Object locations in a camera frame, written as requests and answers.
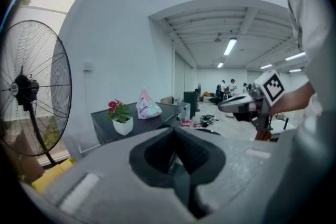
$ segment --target fan guard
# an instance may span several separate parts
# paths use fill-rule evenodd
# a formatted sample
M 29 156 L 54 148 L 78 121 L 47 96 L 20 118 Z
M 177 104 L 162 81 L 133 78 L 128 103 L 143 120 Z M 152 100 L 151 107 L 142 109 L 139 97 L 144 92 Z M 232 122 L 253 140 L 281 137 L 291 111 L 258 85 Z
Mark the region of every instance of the fan guard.
M 23 155 L 50 159 L 48 152 L 60 140 L 71 108 L 64 46 L 50 27 L 27 20 L 4 34 L 0 48 L 1 138 Z

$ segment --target black cabinet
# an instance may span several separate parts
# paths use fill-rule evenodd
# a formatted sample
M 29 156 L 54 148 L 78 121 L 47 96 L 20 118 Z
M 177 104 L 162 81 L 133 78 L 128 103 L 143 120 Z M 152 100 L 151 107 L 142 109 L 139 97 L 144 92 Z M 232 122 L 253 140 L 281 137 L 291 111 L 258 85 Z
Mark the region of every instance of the black cabinet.
M 190 117 L 192 118 L 196 114 L 197 108 L 197 94 L 196 92 L 184 92 L 183 102 L 190 104 Z

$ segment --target yellow object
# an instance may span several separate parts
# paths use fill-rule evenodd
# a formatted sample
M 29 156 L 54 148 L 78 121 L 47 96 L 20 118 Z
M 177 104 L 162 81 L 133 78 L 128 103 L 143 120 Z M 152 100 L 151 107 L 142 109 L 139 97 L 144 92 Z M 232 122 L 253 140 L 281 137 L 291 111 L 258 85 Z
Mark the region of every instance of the yellow object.
M 46 171 L 42 177 L 32 183 L 32 186 L 39 193 L 43 193 L 46 188 L 52 183 L 59 175 L 64 173 L 64 171 L 68 170 L 75 164 L 75 160 L 73 158 L 69 158 L 61 164 L 57 164 L 53 168 Z

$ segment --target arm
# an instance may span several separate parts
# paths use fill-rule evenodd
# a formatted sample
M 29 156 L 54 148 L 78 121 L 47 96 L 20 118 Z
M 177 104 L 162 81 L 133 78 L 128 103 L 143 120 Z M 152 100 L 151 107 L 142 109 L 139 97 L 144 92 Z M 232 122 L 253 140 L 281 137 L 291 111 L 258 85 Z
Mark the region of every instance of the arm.
M 281 97 L 281 99 L 272 107 L 271 115 L 305 109 L 314 93 L 314 88 L 310 82 L 307 82 L 296 91 L 286 93 L 283 97 Z

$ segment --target ceiling light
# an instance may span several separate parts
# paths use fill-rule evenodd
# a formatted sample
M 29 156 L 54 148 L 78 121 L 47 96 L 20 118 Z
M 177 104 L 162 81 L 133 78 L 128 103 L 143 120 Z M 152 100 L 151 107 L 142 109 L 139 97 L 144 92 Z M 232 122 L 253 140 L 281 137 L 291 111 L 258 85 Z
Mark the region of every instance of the ceiling light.
M 272 67 L 273 65 L 266 65 L 264 67 L 260 67 L 260 69 L 266 69 L 266 68 L 269 68 L 269 67 Z
M 224 55 L 229 55 L 233 47 L 236 45 L 236 43 L 237 43 L 237 38 L 230 39 L 229 44 L 227 45 L 227 48 L 224 52 Z
M 303 56 L 305 56 L 305 55 L 306 55 L 306 53 L 305 53 L 305 52 L 302 52 L 302 53 L 300 53 L 300 54 L 296 54 L 296 55 L 293 55 L 293 56 L 291 56 L 291 57 L 286 58 L 286 61 L 291 61 L 291 60 L 294 60 L 294 59 L 303 57 Z
M 298 72 L 302 72 L 302 69 L 289 70 L 289 73 L 298 73 Z

